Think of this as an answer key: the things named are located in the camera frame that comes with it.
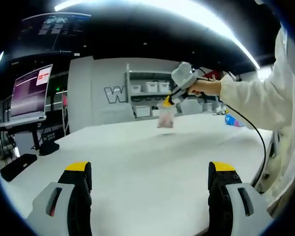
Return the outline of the person's right hand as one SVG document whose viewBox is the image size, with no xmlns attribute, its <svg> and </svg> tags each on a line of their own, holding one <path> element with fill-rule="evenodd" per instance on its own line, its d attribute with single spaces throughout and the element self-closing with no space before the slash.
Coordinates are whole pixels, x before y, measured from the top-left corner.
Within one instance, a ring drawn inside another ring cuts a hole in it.
<svg viewBox="0 0 295 236">
<path fill-rule="evenodd" d="M 217 95 L 221 93 L 220 81 L 205 81 L 197 80 L 192 86 L 188 88 L 189 94 L 199 95 L 202 92 L 206 95 Z"/>
</svg>

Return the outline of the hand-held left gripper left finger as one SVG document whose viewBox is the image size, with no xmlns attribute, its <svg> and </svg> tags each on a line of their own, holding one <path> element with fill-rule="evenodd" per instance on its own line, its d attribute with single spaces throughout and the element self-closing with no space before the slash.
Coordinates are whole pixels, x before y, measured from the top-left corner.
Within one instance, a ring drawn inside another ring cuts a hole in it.
<svg viewBox="0 0 295 236">
<path fill-rule="evenodd" d="M 91 163 L 67 166 L 32 201 L 27 224 L 38 236 L 90 236 Z"/>
</svg>

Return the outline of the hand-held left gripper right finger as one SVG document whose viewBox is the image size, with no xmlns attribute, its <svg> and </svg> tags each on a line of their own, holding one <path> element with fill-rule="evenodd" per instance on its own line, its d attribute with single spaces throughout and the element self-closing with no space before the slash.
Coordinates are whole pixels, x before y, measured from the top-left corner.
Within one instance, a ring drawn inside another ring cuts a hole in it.
<svg viewBox="0 0 295 236">
<path fill-rule="evenodd" d="M 273 222 L 264 198 L 230 164 L 208 166 L 209 236 L 260 236 Z"/>
</svg>

